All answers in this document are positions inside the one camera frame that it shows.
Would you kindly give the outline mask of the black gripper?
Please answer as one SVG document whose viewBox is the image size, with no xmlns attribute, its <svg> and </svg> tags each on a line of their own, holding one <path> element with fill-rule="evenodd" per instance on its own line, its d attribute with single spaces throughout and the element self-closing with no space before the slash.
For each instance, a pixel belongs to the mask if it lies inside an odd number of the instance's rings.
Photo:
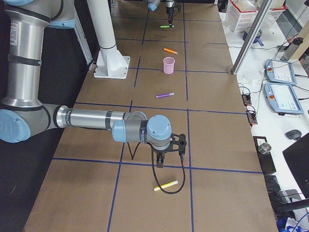
<svg viewBox="0 0 309 232">
<path fill-rule="evenodd" d="M 157 166 L 157 168 L 163 168 L 164 167 L 165 154 L 168 152 L 168 149 L 164 149 L 164 150 L 154 149 L 154 152 L 156 153 L 156 166 Z"/>
<path fill-rule="evenodd" d="M 174 14 L 174 2 L 173 1 L 167 1 L 166 2 L 166 13 L 168 15 L 168 20 L 169 20 L 169 27 L 173 28 L 173 14 Z"/>
</svg>

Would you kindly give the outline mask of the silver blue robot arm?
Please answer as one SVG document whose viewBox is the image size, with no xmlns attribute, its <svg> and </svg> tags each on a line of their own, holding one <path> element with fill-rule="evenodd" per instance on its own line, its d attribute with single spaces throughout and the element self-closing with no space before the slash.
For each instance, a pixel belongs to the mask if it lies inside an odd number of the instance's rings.
<svg viewBox="0 0 309 232">
<path fill-rule="evenodd" d="M 147 7 L 150 11 L 155 11 L 161 0 L 144 0 L 145 3 L 147 3 Z M 166 13 L 168 15 L 168 24 L 169 27 L 172 28 L 174 27 L 173 25 L 173 15 L 175 12 L 175 8 L 176 8 L 176 1 L 175 0 L 166 0 Z"/>
<path fill-rule="evenodd" d="M 18 143 L 53 128 L 109 130 L 117 142 L 149 144 L 152 163 L 163 167 L 165 154 L 173 148 L 167 117 L 147 118 L 142 112 L 73 109 L 39 101 L 44 29 L 73 28 L 74 1 L 7 0 L 5 12 L 11 20 L 11 32 L 8 91 L 1 100 L 4 108 L 0 111 L 3 141 Z"/>
</svg>

